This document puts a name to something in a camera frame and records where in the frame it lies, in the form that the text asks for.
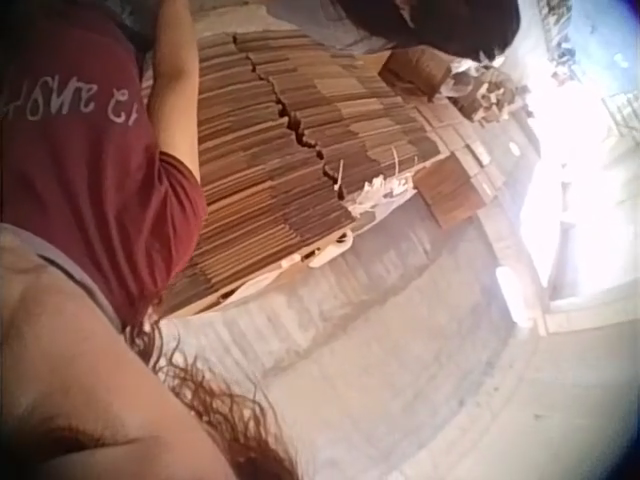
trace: cardboard box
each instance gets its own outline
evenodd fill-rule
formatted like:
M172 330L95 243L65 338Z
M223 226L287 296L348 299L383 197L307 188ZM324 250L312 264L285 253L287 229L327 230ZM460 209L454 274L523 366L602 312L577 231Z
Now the cardboard box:
M387 59L391 55L391 51L373 53L369 55L356 55L356 58L364 63L368 68L379 73L382 67L386 63Z
M438 224L451 228L474 215L495 197L491 182L482 172L455 190L427 202Z
M481 173L473 168L469 169L468 159L464 156L462 158L463 160L451 153L415 173L413 185L428 204L436 202L439 197L449 195L469 182L474 175Z
M427 46L394 50L381 71L387 69L414 84L428 97L435 96L451 75L449 58Z

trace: reddish hair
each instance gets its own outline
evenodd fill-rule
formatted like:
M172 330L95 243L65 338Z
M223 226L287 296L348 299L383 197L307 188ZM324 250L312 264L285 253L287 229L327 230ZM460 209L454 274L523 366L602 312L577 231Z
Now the reddish hair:
M300 480L295 457L283 441L273 406L235 392L228 382L197 360L178 360L179 343L163 355L157 324L126 332L134 352L166 383L210 434L238 480Z

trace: wall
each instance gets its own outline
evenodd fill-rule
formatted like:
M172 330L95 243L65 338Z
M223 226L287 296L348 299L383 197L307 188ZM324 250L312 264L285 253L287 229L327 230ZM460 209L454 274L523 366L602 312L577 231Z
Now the wall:
M576 226L565 230L547 316L550 332L640 318L638 158L640 148L623 149L595 178L582 181L580 188L595 200Z

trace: sunlight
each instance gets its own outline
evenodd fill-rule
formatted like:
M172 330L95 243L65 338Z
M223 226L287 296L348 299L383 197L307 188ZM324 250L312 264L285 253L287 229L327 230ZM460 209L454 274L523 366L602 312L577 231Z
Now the sunlight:
M540 281L547 287L560 243L561 222L571 218L581 231L589 232L580 236L581 265L589 264L581 267L580 275L587 279L588 288L596 288L596 272L603 272L605 263L613 268L620 261L610 258L619 253L611 252L617 248L616 240L603 232L610 229L622 235L615 216L605 213L618 188L617 182L601 175L609 116L593 91L578 82L559 87L551 79L541 78L534 87L528 101L535 115L531 125L540 139L542 158L521 212L520 233ZM563 181L572 184L567 212L563 211ZM595 257L603 260L596 262Z

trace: skin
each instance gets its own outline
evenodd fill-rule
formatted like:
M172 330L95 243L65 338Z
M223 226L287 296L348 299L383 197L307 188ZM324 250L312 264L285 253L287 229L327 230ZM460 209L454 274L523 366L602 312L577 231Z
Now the skin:
M2 427L73 426L101 446L48 461L48 479L233 479L200 423L84 292L0 233Z

